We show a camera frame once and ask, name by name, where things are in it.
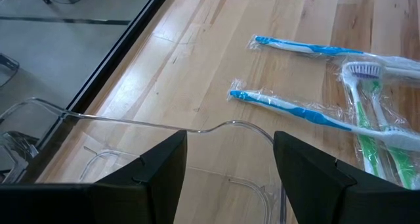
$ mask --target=toothbrush head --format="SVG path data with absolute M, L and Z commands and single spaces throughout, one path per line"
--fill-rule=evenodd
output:
M 255 41 L 257 43 L 266 45 L 266 44 L 270 43 L 270 38 L 269 37 L 263 37 L 263 36 L 257 36 L 257 37 L 255 37 Z
M 237 99 L 241 99 L 241 100 L 245 100 L 248 95 L 246 92 L 240 91 L 240 90 L 231 90 L 231 92 L 229 92 L 230 96 L 237 98 Z
M 404 150 L 420 151 L 420 134 L 402 129 L 396 126 L 389 126 L 385 129 L 388 133 L 386 144 Z
M 343 76 L 358 79 L 381 79 L 383 67 L 376 62 L 348 62 L 343 66 Z

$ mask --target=green toothbrush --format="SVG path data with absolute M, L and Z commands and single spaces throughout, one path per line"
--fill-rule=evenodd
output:
M 385 118 L 385 115 L 383 114 L 381 103 L 379 102 L 379 96 L 381 95 L 382 91 L 382 85 L 380 81 L 375 80 L 364 82 L 363 91 L 365 94 L 372 98 L 373 110 L 375 111 L 379 125 L 382 130 L 385 130 L 387 127 L 389 127 L 389 124 Z M 407 189 L 414 189 L 416 172 L 407 151 L 389 146 L 386 143 L 385 146 L 387 146 L 392 159 L 394 159 L 396 168 L 398 170 L 398 176 L 401 179 L 402 185 Z
M 366 113 L 364 112 L 357 90 L 359 78 L 362 75 L 360 70 L 363 69 L 363 65 L 359 62 L 346 63 L 343 66 L 342 77 L 344 84 L 350 89 L 353 102 L 356 105 L 357 125 L 362 128 L 372 129 L 369 120 L 366 117 Z M 376 140 L 366 135 L 358 135 L 358 140 L 360 146 L 362 147 L 365 171 L 382 179 L 386 179 L 385 172 L 382 167 L 382 162 L 379 157 Z

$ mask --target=toothbrush bristles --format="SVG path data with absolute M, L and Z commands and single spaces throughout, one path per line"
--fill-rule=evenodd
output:
M 380 79 L 382 66 L 375 62 L 352 62 L 348 65 L 352 74 L 363 79 Z
M 401 131 L 401 132 L 406 132 L 406 133 L 411 133 L 413 135 L 416 135 L 417 133 L 408 129 L 404 129 L 398 126 L 388 126 L 385 128 L 385 131 Z

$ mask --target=toothbrush handle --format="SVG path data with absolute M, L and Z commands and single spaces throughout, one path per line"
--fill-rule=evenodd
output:
M 362 128 L 371 129 L 357 90 L 358 82 L 350 81 L 346 85 L 350 89 L 350 93 L 353 97 L 353 103 L 356 108 L 357 125 Z M 375 139 L 366 135 L 358 135 L 357 138 L 362 147 L 365 171 L 382 179 L 386 179 Z
M 273 37 L 262 37 L 257 36 L 255 38 L 257 43 L 263 45 L 269 45 L 271 47 L 275 47 L 278 49 L 288 50 L 288 51 L 295 51 L 299 53 L 320 53 L 323 55 L 333 56 L 333 55 L 351 55 L 357 54 L 361 55 L 364 54 L 362 51 L 356 51 L 352 49 L 346 49 L 343 47 L 330 47 L 330 46 L 322 46 L 322 45 L 313 45 L 308 43 L 299 43 L 295 41 L 289 41 L 284 39 L 275 39 Z
M 267 106 L 272 106 L 275 109 L 278 109 L 284 112 L 288 112 L 294 116 L 306 119 L 318 125 L 326 125 L 326 126 L 334 127 L 337 129 L 342 129 L 345 131 L 352 131 L 351 125 L 348 125 L 347 123 L 340 122 L 339 120 L 326 116 L 315 110 L 301 108 L 300 106 L 297 106 L 290 102 L 283 101 L 281 99 L 270 98 L 270 102 L 268 104 L 266 103 L 263 103 L 263 104 Z
M 387 126 L 388 122 L 385 118 L 385 115 L 382 111 L 381 103 L 378 98 L 372 100 L 373 110 L 375 111 L 377 120 L 380 126 Z M 409 154 L 400 148 L 394 148 L 385 143 L 385 146 L 388 148 L 389 153 L 394 159 L 396 169 L 398 171 L 398 176 L 400 177 L 402 185 L 407 189 L 414 189 L 415 181 L 415 170 L 414 166 L 410 160 Z
M 406 76 L 410 78 L 420 79 L 420 71 L 406 70 L 401 68 L 387 67 L 387 72 L 396 76 Z

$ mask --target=gray floor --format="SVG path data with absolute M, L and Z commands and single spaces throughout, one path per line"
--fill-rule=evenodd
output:
M 106 56 L 125 26 L 0 22 L 0 53 L 20 63 L 0 88 L 0 112 L 28 97 L 66 107 Z

